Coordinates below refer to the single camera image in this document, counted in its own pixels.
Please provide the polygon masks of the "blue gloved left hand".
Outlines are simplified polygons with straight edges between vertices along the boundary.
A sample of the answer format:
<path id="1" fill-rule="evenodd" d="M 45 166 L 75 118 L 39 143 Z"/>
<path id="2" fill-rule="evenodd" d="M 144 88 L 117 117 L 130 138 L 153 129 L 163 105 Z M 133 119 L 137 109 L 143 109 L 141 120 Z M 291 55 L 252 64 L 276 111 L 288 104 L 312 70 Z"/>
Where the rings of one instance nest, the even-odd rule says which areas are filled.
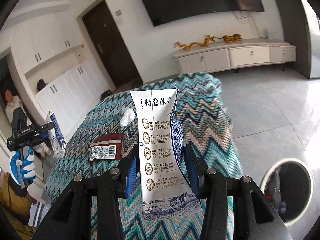
<path id="1" fill-rule="evenodd" d="M 12 151 L 10 156 L 10 175 L 22 189 L 33 183 L 36 174 L 34 151 L 30 146 Z"/>

